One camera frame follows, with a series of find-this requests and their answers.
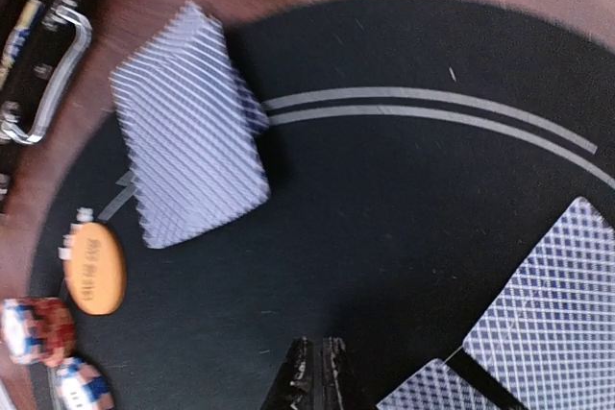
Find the orange big blind button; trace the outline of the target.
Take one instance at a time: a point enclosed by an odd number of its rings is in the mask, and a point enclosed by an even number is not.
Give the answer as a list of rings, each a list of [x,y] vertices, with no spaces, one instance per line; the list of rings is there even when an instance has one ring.
[[[110,315],[123,302],[127,272],[123,250],[108,227],[90,222],[71,234],[64,262],[68,292],[92,316]]]

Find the blue card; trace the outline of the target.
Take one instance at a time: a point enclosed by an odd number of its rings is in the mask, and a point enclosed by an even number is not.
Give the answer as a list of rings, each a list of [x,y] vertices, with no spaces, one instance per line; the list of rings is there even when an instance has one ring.
[[[269,199],[257,147],[269,119],[221,23],[196,3],[186,1],[110,81],[148,248],[195,238]]]

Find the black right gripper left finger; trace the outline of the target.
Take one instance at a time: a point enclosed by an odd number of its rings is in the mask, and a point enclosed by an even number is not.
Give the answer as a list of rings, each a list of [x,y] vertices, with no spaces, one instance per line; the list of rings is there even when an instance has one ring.
[[[314,408],[314,347],[306,337],[294,339],[260,410]]]

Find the dark white poker chip stack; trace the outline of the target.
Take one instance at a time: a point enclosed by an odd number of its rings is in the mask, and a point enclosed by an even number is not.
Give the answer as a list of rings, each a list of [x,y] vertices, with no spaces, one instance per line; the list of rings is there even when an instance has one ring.
[[[94,366],[82,358],[67,357],[62,360],[55,369],[55,387],[65,409],[115,408],[111,386]]]

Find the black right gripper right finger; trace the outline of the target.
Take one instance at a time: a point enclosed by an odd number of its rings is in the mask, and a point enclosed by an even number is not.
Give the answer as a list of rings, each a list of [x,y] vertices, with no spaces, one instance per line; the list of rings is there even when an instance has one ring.
[[[323,409],[364,409],[365,395],[341,338],[325,338],[320,357],[320,403]]]

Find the blue white poker chip stack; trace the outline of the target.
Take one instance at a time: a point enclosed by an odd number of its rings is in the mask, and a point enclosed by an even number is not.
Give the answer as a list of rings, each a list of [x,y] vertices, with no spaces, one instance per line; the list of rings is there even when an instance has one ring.
[[[57,367],[76,349],[76,328],[59,298],[1,301],[1,334],[11,361]]]

